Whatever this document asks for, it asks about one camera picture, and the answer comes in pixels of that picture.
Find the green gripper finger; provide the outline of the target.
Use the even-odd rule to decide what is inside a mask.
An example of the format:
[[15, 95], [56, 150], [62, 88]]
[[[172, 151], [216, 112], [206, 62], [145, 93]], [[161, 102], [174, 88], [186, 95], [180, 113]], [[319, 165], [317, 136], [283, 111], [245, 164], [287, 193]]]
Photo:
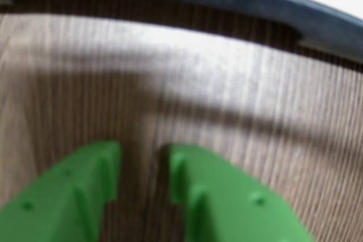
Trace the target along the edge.
[[171, 201], [183, 209], [186, 241], [312, 241], [277, 193], [206, 148], [169, 151]]
[[122, 149], [87, 144], [64, 157], [1, 208], [1, 241], [98, 241], [117, 200]]

